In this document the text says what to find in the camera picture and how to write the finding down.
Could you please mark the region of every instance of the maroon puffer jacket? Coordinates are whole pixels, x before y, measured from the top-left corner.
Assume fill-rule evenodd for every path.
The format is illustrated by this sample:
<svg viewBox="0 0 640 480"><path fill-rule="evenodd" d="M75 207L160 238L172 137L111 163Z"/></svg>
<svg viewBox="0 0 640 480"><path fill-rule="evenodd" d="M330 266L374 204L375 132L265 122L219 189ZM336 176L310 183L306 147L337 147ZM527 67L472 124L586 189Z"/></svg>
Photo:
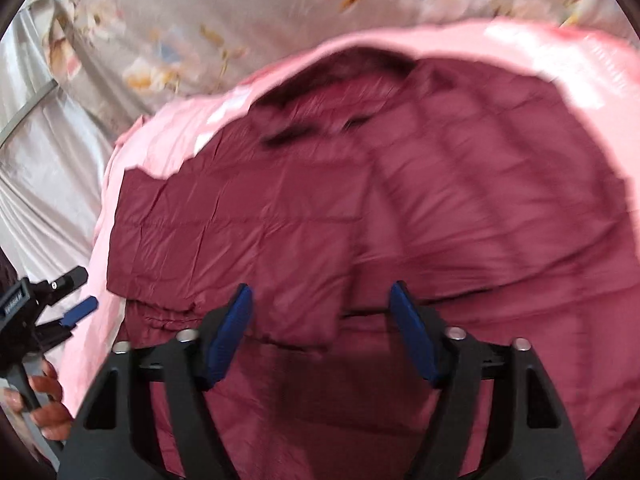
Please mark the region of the maroon puffer jacket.
<svg viewBox="0 0 640 480"><path fill-rule="evenodd" d="M243 479L402 477L434 396L381 313L400 279L478 338L531 339L588 470L606 457L640 404L640 268L624 185L550 83L356 48L169 179L125 174L108 287L130 300L134 345L196 326L238 283L255 291L207 396Z"/></svg>

